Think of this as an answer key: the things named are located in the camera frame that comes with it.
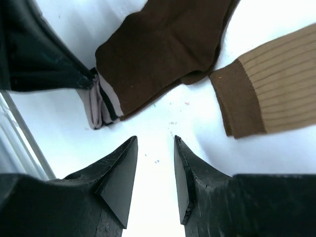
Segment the dark brown striped sock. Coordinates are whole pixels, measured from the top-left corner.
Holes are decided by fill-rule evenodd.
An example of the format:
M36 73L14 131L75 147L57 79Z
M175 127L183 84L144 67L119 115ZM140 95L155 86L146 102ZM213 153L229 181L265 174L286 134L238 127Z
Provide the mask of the dark brown striped sock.
M81 92L99 129L142 110L179 84L212 72L236 0L149 0L95 52L96 75Z

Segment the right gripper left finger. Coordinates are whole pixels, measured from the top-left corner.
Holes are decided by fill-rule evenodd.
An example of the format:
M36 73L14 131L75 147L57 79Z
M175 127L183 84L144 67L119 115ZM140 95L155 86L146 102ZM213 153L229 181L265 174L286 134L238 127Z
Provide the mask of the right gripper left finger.
M130 137L109 155L66 176L42 181L0 176L3 237L119 237L131 205L138 141Z

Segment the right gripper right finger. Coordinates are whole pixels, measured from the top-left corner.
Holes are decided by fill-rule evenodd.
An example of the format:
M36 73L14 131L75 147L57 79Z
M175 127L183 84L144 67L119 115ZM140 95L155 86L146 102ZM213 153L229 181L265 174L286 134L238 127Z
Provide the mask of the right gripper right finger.
M313 237L316 177L225 175L174 138L180 222L188 237Z

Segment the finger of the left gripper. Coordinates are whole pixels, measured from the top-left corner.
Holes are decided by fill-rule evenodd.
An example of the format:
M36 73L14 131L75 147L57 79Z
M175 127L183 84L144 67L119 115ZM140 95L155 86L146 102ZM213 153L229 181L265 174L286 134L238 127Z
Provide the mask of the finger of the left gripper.
M0 88L91 89L94 74L62 43L33 0L0 2Z

